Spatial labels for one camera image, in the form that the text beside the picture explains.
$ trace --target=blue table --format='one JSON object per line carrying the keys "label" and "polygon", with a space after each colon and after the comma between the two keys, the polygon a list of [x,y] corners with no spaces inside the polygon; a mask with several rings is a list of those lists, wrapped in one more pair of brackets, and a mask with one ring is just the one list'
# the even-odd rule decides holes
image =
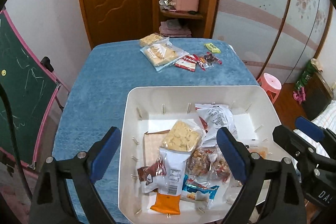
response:
{"label": "blue table", "polygon": [[[126,98],[138,86],[176,85],[257,85],[243,62],[222,41],[202,38],[172,38],[170,41],[191,54],[204,55],[204,43],[213,42],[221,54],[222,65],[207,71],[190,72],[175,66],[156,72],[140,51],[138,41],[124,41],[95,47],[71,90],[61,117],[53,156],[57,160],[74,157],[99,141],[111,126],[122,128]],[[95,187],[116,222],[130,223],[118,209],[119,150],[102,180]],[[78,219],[88,223],[72,181],[69,192]]]}

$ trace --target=green snack packet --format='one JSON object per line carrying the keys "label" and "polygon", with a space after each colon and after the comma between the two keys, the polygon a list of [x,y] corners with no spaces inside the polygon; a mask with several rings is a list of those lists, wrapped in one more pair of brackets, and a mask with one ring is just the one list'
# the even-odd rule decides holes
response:
{"label": "green snack packet", "polygon": [[221,53],[221,50],[212,43],[206,43],[204,45],[208,48],[209,51],[211,51],[211,53]]}

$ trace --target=wooden floor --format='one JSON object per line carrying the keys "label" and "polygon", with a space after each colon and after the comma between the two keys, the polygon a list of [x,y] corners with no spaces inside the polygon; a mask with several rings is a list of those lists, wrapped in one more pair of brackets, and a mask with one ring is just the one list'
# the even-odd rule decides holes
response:
{"label": "wooden floor", "polygon": [[294,84],[283,84],[274,108],[281,123],[291,130],[295,129],[295,119],[299,116],[306,116],[302,106],[293,98]]}

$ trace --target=white wall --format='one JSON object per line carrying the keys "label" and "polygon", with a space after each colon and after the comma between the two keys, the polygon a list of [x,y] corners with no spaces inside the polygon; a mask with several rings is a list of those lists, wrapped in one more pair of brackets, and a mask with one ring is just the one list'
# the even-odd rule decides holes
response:
{"label": "white wall", "polygon": [[336,10],[333,9],[333,15],[327,38],[318,57],[323,66],[323,78],[331,87],[336,81]]}
{"label": "white wall", "polygon": [[[15,27],[39,60],[48,56],[55,72],[72,86],[90,45],[78,0],[8,0],[6,9]],[[65,101],[65,92],[60,94]],[[57,121],[60,112],[53,107]]]}

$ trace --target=pink plastic stool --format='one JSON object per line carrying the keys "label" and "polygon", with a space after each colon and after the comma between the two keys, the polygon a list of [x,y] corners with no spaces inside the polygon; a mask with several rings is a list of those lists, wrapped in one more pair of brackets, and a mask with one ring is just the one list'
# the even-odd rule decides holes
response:
{"label": "pink plastic stool", "polygon": [[257,80],[258,83],[261,83],[261,87],[266,91],[268,97],[270,98],[272,104],[276,101],[281,91],[280,81],[268,73],[264,73]]}

